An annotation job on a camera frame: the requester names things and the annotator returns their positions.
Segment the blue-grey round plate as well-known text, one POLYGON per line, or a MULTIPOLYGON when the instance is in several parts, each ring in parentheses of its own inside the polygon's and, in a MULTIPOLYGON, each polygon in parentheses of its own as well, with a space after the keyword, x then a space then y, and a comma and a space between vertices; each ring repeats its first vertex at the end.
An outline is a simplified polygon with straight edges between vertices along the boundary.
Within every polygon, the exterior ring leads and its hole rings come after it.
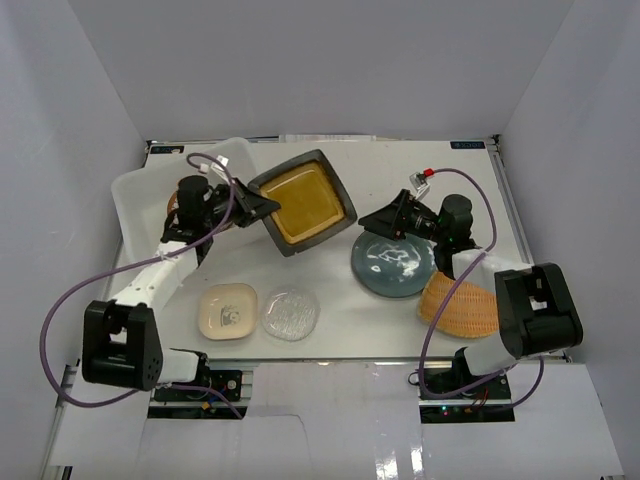
POLYGON ((431 243, 413 235, 392 241, 363 232, 352 246, 350 262, 363 287, 392 299, 420 294, 436 272, 431 243))

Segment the black square yellow-centre plate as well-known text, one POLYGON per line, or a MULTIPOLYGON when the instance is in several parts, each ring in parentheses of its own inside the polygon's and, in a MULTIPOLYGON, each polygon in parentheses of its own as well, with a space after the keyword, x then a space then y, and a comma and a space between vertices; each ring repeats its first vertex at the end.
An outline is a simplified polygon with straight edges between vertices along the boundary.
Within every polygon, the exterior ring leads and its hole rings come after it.
POLYGON ((263 224, 285 257, 319 245, 357 220, 344 184, 320 149, 258 175, 249 182, 249 189, 280 204, 263 224))

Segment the floral plate with orange rim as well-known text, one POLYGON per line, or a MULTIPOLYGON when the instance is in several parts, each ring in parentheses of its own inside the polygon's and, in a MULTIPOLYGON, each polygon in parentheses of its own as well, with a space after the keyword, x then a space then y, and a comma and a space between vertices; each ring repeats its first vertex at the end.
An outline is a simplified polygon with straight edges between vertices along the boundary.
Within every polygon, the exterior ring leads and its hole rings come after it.
POLYGON ((178 204, 178 199, 177 199, 177 191, 174 191, 173 194, 170 196, 168 202, 167 202, 166 215, 169 216, 175 210, 177 210, 178 207, 179 207, 179 204, 178 204))

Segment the cream square small dish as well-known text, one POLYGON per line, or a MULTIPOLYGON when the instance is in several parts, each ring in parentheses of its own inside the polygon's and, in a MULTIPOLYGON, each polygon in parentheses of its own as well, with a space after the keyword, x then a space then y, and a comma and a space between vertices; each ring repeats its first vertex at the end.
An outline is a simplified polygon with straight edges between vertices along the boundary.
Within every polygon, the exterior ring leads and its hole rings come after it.
POLYGON ((255 331, 257 322, 258 298, 250 285, 215 285, 200 298, 198 327, 209 340, 245 338, 255 331))

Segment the clear glass plate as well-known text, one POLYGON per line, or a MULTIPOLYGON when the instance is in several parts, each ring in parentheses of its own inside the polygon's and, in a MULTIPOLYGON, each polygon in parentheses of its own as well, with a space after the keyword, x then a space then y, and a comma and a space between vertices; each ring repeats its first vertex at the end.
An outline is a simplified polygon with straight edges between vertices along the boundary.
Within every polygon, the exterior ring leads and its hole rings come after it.
POLYGON ((311 334, 319 316, 320 304, 313 292, 301 287, 281 286, 266 297, 261 324, 272 337, 297 342, 311 334))

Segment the orange bird-painted oval plate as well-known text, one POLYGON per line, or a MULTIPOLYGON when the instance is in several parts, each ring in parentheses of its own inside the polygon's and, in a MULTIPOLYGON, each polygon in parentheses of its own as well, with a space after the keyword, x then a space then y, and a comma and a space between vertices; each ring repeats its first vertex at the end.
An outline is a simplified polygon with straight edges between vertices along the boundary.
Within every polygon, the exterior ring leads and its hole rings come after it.
MULTIPOLYGON (((454 281, 441 272, 434 273, 423 289, 417 307, 417 315, 430 324, 454 285, 454 281)), ((471 283, 461 284, 437 322, 436 329, 450 336, 479 339, 499 329, 496 297, 471 283)))

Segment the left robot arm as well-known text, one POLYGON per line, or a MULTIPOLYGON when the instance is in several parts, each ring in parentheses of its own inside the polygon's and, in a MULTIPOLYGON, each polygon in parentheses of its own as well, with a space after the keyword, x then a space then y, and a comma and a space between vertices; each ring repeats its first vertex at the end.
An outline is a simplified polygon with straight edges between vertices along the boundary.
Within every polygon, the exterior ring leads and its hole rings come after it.
POLYGON ((412 307, 365 291, 350 267, 355 235, 310 253, 284 257, 265 236, 250 243, 226 235, 203 262, 180 242, 158 256, 107 301, 94 301, 83 324, 81 373, 88 383, 134 391, 177 384, 199 399, 211 387, 207 359, 231 361, 396 360, 414 356, 412 307), (311 298, 317 323, 300 340, 249 332, 223 339, 199 330, 200 299, 229 287, 229 305, 244 319, 248 296, 256 319, 277 313, 288 293, 311 298))

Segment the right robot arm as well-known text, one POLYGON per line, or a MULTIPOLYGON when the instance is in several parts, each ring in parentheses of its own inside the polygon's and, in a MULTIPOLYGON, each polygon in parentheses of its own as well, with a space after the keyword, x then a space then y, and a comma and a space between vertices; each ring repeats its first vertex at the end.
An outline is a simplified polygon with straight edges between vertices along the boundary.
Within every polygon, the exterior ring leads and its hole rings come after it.
POLYGON ((561 268, 555 263, 516 264, 478 247, 471 235, 472 203, 467 197, 448 195, 433 212, 402 190, 358 223, 389 240, 413 235, 433 242, 438 271, 454 282, 447 300, 464 283, 495 296, 497 332, 455 353, 445 373, 453 390, 442 398, 475 398, 521 360, 582 343, 582 322, 561 268))

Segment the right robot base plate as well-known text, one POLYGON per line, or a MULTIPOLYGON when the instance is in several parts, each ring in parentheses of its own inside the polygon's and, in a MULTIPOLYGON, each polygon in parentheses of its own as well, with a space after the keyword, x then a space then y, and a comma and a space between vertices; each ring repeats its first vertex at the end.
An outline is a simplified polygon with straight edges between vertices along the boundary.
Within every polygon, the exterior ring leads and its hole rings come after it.
POLYGON ((407 376, 407 383, 418 390, 420 420, 423 425, 515 421, 511 407, 511 389, 505 374, 447 399, 433 399, 422 393, 417 370, 407 376))

